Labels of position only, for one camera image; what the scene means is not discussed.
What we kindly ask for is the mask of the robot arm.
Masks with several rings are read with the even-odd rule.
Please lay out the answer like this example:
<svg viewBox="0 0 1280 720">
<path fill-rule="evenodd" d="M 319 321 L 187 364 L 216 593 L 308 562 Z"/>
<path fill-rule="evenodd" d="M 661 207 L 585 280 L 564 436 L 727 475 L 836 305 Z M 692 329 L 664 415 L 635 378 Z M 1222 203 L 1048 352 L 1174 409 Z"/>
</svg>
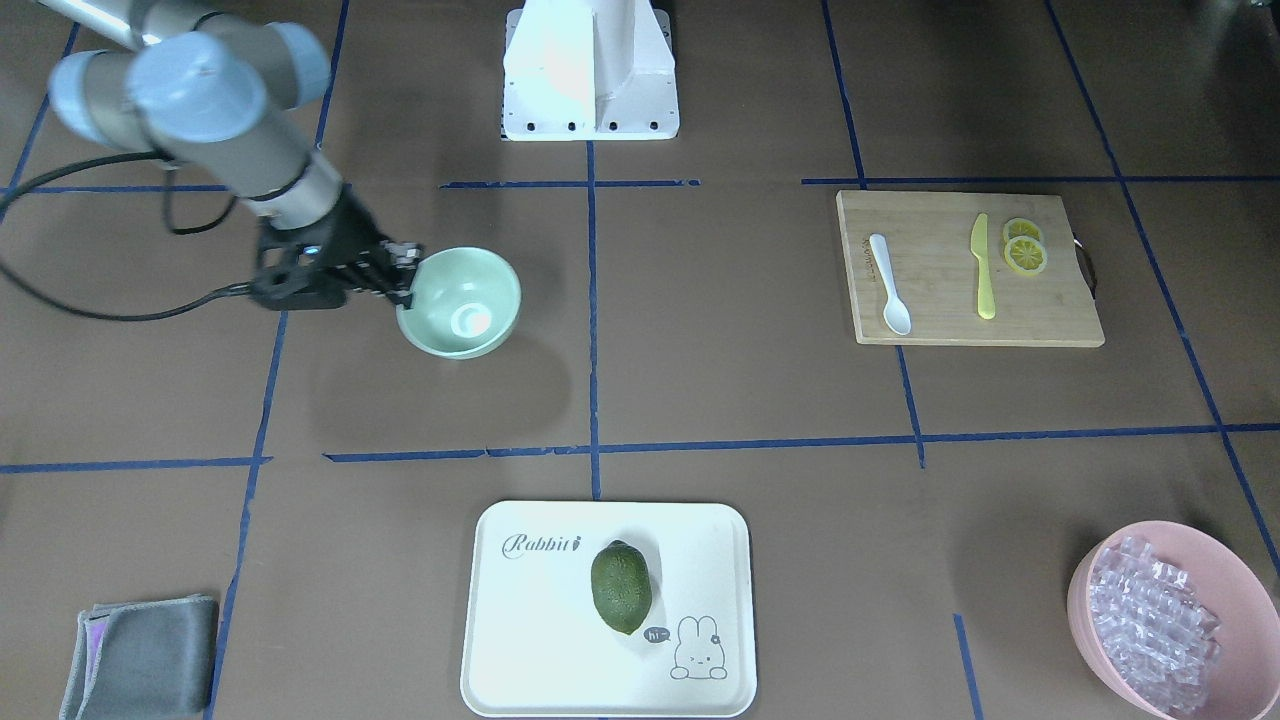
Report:
<svg viewBox="0 0 1280 720">
<path fill-rule="evenodd" d="M 287 113 L 323 97 L 325 47 L 303 26 L 255 24 L 201 1 L 51 1 L 119 45 L 63 58 L 59 119 L 102 146 L 195 165 L 260 220 L 242 293 L 278 311 L 340 307 L 369 292 L 413 302 L 422 250 L 383 234 L 338 169 Z"/>
</svg>

